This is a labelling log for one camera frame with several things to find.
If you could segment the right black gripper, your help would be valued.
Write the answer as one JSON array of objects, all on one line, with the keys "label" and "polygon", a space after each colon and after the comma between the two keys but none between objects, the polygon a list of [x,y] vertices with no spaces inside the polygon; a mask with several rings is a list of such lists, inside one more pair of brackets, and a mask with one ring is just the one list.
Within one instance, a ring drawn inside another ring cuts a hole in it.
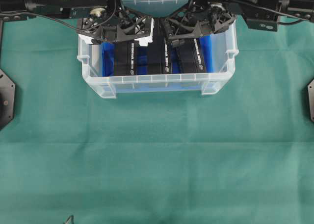
[{"label": "right black gripper", "polygon": [[236,20],[221,3],[206,2],[204,5],[190,0],[164,17],[164,32],[168,44],[177,48],[185,39],[200,38],[228,30]]}]

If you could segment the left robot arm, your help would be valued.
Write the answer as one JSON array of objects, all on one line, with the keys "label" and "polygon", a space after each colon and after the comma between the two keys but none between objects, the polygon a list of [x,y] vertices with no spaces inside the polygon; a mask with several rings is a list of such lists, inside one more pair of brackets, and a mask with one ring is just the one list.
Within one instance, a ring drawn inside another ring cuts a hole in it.
[{"label": "left robot arm", "polygon": [[122,0],[0,0],[3,22],[41,17],[77,32],[86,44],[153,41],[154,19],[124,6]]}]

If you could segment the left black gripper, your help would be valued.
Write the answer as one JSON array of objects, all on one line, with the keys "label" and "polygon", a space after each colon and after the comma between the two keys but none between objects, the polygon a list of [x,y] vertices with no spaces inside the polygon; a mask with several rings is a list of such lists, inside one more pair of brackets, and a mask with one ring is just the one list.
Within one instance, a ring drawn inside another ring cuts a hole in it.
[{"label": "left black gripper", "polygon": [[104,10],[92,10],[89,18],[78,21],[78,35],[87,44],[120,43],[135,40],[142,47],[153,42],[154,19],[128,7],[119,7],[106,17]]}]

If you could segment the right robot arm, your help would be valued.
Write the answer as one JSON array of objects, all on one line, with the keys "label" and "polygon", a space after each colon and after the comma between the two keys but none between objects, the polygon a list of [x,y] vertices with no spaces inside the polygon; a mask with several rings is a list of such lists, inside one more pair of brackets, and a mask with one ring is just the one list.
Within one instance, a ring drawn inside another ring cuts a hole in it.
[{"label": "right robot arm", "polygon": [[314,0],[188,0],[161,18],[166,40],[179,46],[184,39],[225,32],[238,16],[248,28],[274,31],[279,25],[314,21]]}]

